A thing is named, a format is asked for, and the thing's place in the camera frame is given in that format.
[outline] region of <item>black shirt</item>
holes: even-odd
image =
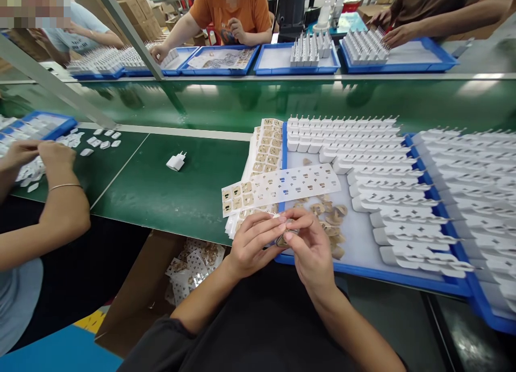
[[[242,280],[198,336],[159,319],[119,372],[351,371],[329,336],[294,266],[271,263]]]

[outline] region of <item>white power adapter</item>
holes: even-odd
[[[183,151],[181,151],[179,154],[172,156],[170,160],[168,160],[167,166],[172,170],[179,171],[184,165],[184,158],[186,156],[187,154],[183,154]]]

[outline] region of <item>green workbench surface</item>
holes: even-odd
[[[218,81],[70,84],[124,125],[252,133],[261,118],[399,116],[404,131],[515,128],[516,81]],[[39,85],[0,85],[0,114],[51,111],[90,121]]]
[[[181,151],[184,166],[169,169]],[[248,142],[150,134],[92,213],[230,245],[220,189],[240,181],[248,152]]]
[[[80,131],[84,132],[84,135],[81,138],[81,144],[75,149],[77,158],[75,159],[74,172],[84,188],[89,203],[93,204],[140,146],[147,134],[124,132],[119,138],[120,146],[100,150],[86,143],[92,137],[94,130],[81,129]],[[99,135],[98,138],[103,141],[109,139],[109,137],[103,137],[102,135]],[[94,152],[88,157],[80,156],[79,153],[86,148],[93,149]],[[40,202],[46,201],[48,194],[47,176],[43,176],[39,182],[39,187],[35,191],[28,193],[27,188],[16,187],[12,194]]]

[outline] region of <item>orange shirt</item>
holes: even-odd
[[[227,28],[228,21],[235,17],[249,33],[265,32],[271,28],[267,0],[238,0],[232,8],[226,0],[194,0],[190,14],[201,29],[213,22],[215,31],[226,45],[238,44]]]

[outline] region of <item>floor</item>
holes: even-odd
[[[94,343],[105,312],[0,357],[2,372],[114,372],[122,360]]]

